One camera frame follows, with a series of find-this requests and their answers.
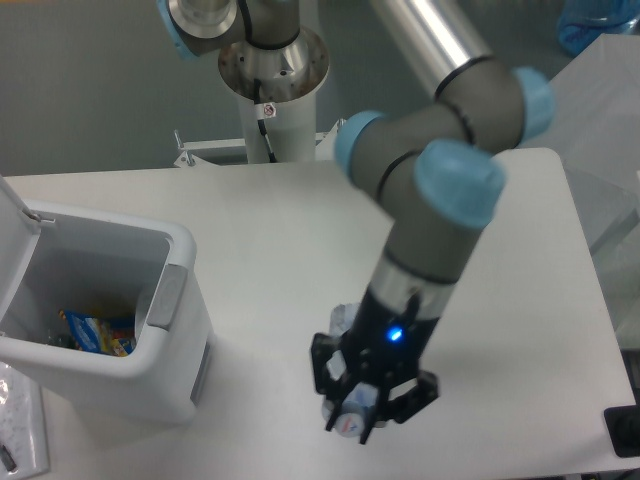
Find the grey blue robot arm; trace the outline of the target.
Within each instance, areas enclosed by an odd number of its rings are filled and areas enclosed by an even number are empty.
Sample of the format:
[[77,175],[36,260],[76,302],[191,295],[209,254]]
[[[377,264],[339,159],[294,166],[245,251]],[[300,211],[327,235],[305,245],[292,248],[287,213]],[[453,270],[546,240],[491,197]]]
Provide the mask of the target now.
[[[218,53],[227,87],[246,106],[252,163],[315,151],[309,99],[328,74],[322,40],[296,1],[161,1],[160,17],[186,58]],[[376,1],[373,9],[432,96],[390,119],[357,113],[337,131],[334,157],[351,184],[393,221],[374,273],[344,327],[310,346],[328,430],[366,442],[438,396],[420,360],[506,183],[496,155],[543,133],[555,99],[546,77],[495,58],[453,1]]]

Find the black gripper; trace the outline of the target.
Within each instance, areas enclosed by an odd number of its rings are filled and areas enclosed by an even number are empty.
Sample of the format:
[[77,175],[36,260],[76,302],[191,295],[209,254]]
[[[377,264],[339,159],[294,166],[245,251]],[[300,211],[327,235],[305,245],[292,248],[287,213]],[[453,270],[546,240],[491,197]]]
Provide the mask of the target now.
[[[354,323],[342,335],[340,344],[327,334],[313,336],[310,357],[314,387],[323,397],[321,412],[325,423],[334,413],[336,422],[343,401],[357,385],[363,383],[378,390],[376,403],[365,417],[360,445],[367,443],[378,423],[392,420],[403,424],[439,397],[438,377],[419,366],[439,320],[438,316],[420,313],[422,300],[423,295],[415,292],[398,307],[388,307],[372,290],[367,290]],[[332,381],[325,363],[335,352],[343,355],[346,370],[339,380]],[[391,390],[407,381],[416,384],[391,399]]]

